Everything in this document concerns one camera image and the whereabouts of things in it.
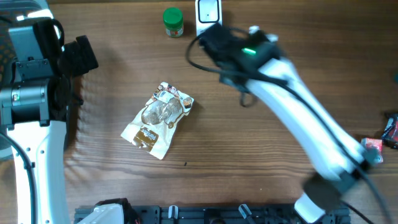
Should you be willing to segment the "green lid glass jar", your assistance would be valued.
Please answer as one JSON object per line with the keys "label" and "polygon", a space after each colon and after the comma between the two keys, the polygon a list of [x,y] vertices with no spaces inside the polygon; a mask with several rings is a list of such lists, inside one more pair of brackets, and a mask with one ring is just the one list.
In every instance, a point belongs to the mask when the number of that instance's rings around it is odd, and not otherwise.
{"label": "green lid glass jar", "polygon": [[168,36],[180,37],[183,34],[183,14],[179,8],[167,8],[163,13],[163,22]]}

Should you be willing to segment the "white barcode scanner box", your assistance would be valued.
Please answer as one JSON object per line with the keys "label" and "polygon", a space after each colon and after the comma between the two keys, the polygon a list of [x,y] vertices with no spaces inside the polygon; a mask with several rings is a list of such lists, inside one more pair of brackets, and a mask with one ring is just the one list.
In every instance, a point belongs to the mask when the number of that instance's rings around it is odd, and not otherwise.
{"label": "white barcode scanner box", "polygon": [[221,0],[196,0],[195,18],[197,36],[216,23],[222,25]]}

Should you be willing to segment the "red snack packet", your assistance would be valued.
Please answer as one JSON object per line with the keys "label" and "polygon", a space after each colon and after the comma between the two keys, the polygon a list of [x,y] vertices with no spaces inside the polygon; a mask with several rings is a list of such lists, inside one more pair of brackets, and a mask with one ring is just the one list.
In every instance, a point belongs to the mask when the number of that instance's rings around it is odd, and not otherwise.
{"label": "red snack packet", "polygon": [[377,157],[375,158],[375,162],[377,164],[383,163],[384,159],[382,157],[382,147],[383,143],[381,139],[373,139],[373,138],[363,138],[361,140],[361,144],[366,149],[375,149],[377,150]]}

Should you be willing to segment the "black red snack wrapper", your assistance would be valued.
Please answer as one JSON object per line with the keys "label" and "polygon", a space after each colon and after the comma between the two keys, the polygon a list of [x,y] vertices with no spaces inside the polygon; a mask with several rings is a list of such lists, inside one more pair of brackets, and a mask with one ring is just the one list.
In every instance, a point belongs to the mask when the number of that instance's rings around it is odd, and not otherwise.
{"label": "black red snack wrapper", "polygon": [[381,136],[383,143],[397,149],[397,113],[386,113],[387,124]]}

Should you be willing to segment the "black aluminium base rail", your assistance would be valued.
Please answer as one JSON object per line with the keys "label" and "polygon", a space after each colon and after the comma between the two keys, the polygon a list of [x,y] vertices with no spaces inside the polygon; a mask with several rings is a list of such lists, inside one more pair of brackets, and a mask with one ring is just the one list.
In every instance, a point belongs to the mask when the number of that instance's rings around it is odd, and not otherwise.
{"label": "black aluminium base rail", "polygon": [[178,217],[170,218],[167,207],[133,206],[141,223],[249,223],[258,224],[301,224],[305,221],[296,214],[292,204],[270,204],[261,207],[249,207],[251,217],[245,219],[238,207],[179,207]]}

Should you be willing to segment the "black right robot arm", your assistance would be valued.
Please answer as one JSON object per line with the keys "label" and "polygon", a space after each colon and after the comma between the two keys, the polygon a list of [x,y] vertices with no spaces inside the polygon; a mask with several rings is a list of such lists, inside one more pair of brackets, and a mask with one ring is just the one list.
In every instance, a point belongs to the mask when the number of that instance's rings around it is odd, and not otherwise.
{"label": "black right robot arm", "polygon": [[378,151],[366,149],[336,123],[276,41],[261,30],[238,37],[220,24],[207,28],[198,40],[218,66],[220,81],[267,105],[313,164],[315,173],[294,204],[303,221],[315,223],[338,208],[344,194],[359,180],[375,189],[368,172],[376,164]]}

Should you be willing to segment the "white brown snack pouch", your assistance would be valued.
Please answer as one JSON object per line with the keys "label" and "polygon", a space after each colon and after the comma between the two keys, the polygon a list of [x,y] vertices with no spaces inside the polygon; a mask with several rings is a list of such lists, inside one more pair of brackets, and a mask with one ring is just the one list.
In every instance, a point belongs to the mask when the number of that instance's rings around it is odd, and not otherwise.
{"label": "white brown snack pouch", "polygon": [[145,107],[126,126],[121,137],[162,160],[172,143],[178,122],[189,115],[194,101],[188,94],[162,82]]}

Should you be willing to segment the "grey plastic shopping basket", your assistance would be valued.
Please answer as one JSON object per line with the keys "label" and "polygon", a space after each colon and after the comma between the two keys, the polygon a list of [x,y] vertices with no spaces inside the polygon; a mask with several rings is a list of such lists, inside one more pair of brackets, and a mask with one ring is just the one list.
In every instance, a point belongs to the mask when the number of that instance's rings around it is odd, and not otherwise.
{"label": "grey plastic shopping basket", "polygon": [[1,2],[1,134],[21,123],[67,142],[73,74],[65,31],[44,1]]}

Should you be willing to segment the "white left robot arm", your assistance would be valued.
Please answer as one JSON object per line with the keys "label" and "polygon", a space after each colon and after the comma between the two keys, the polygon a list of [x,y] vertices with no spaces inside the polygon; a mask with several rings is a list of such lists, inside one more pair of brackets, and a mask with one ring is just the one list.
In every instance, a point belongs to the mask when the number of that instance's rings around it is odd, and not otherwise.
{"label": "white left robot arm", "polygon": [[83,100],[73,80],[98,67],[88,38],[65,42],[48,9],[7,28],[15,57],[1,86],[1,139],[14,157],[19,223],[69,223],[63,153],[70,108]]}

